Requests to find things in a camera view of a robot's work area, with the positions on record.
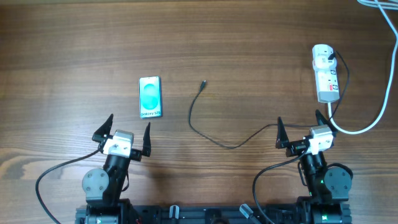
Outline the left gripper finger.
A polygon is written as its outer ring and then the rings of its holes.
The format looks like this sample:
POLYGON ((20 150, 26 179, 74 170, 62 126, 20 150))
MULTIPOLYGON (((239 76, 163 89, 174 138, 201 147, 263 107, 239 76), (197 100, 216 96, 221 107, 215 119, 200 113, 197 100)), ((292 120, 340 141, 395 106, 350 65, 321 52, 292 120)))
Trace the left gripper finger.
POLYGON ((150 140, 150 123, 146 126, 146 130, 143 136, 143 148, 142 148, 142 155, 146 157, 150 157, 152 150, 151 140, 150 140))
POLYGON ((110 114, 108 119, 93 133, 92 140, 94 142, 103 142, 110 134, 113 125, 113 114, 110 114))

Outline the smartphone with teal screen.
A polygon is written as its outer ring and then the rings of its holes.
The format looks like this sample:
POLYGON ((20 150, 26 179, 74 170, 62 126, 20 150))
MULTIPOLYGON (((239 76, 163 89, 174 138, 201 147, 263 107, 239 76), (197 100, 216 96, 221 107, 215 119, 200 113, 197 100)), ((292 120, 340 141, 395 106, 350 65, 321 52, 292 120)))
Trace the smartphone with teal screen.
POLYGON ((160 77, 142 77, 139 79, 139 113, 142 119, 162 116, 160 77))

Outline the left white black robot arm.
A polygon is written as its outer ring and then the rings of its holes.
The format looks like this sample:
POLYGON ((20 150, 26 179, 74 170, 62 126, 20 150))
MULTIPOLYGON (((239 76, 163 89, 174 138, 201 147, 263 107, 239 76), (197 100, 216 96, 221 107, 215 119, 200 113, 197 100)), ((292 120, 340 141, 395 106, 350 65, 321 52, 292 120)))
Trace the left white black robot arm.
POLYGON ((121 193, 129 184, 128 169, 131 161, 141 161, 151 154, 150 125, 146 126, 141 150, 132 147, 134 134, 116 130, 110 134, 113 115, 93 133, 92 140, 98 150, 106 155, 101 169, 88 171, 82 180, 86 197, 86 208, 76 212, 75 223, 142 223, 142 218, 130 200, 121 199, 121 193))

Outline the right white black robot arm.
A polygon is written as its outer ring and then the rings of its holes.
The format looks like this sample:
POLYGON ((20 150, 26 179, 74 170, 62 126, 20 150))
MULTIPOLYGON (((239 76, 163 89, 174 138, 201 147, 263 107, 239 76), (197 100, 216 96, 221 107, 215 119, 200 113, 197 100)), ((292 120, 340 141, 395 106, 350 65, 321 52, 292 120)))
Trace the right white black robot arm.
POLYGON ((266 212, 275 223, 351 223, 347 201, 352 187, 353 172, 340 163, 327 164, 323 152, 334 146, 338 130, 319 111, 317 125, 309 135, 290 141, 282 118, 277 120, 275 147, 285 149, 287 157, 298 157, 302 184, 309 196, 299 197, 295 203, 268 206, 266 212))

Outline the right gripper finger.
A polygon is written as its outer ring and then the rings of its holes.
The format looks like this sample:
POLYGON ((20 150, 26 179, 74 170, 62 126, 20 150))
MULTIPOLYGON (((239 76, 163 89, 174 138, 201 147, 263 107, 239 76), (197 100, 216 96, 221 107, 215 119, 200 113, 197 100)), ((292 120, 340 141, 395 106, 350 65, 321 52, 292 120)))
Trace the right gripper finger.
POLYGON ((290 141, 288 135, 285 130, 285 126, 283 124, 282 118, 278 117, 277 119, 277 137, 275 142, 275 147, 277 149, 287 148, 290 145, 290 141))
POLYGON ((315 110, 315 116, 319 126, 327 125, 331 129, 332 135, 336 136, 338 130, 332 125, 330 120, 326 119, 319 110, 315 110))

